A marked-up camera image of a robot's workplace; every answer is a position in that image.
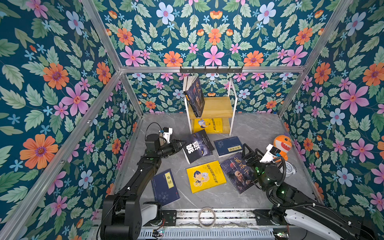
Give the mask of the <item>black wolf cover book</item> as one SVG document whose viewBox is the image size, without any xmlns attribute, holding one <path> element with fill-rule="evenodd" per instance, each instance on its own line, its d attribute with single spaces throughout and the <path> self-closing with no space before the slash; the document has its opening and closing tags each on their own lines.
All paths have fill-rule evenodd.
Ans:
<svg viewBox="0 0 384 240">
<path fill-rule="evenodd" d="M 214 150 L 215 148 L 205 130 L 189 135 L 186 144 L 183 146 L 183 152 L 188 164 L 192 164 L 202 157 L 212 155 Z"/>
</svg>

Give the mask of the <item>blue yijing book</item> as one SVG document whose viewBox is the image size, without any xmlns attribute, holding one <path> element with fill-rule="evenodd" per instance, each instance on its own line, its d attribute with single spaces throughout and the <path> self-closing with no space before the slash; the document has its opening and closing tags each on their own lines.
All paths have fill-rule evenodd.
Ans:
<svg viewBox="0 0 384 240">
<path fill-rule="evenodd" d="M 163 207 L 180 199 L 179 191 L 172 170 L 156 174 L 151 179 L 155 201 Z"/>
</svg>

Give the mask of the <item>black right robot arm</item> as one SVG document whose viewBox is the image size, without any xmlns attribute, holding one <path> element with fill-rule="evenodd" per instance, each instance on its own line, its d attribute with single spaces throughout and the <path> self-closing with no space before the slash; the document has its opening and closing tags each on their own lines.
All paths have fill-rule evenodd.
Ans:
<svg viewBox="0 0 384 240">
<path fill-rule="evenodd" d="M 287 162 L 273 145 L 262 153 L 244 144 L 242 159 L 254 173 L 255 186 L 273 204 L 266 219 L 278 225 L 300 227 L 326 240 L 378 239 L 363 220 L 339 214 L 286 183 Z"/>
</svg>

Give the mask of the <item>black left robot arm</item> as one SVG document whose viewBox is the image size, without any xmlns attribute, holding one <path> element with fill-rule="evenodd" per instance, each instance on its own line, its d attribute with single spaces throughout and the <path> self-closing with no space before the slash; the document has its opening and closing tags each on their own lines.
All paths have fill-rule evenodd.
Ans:
<svg viewBox="0 0 384 240">
<path fill-rule="evenodd" d="M 142 209 L 140 198 L 159 170 L 162 159 L 180 152 L 187 143 L 172 139 L 161 145 L 161 138 L 158 134 L 145 137 L 146 149 L 136 172 L 124 187 L 104 200 L 98 229 L 102 240 L 136 240 L 142 226 L 158 217 L 159 205 L 150 203 Z"/>
</svg>

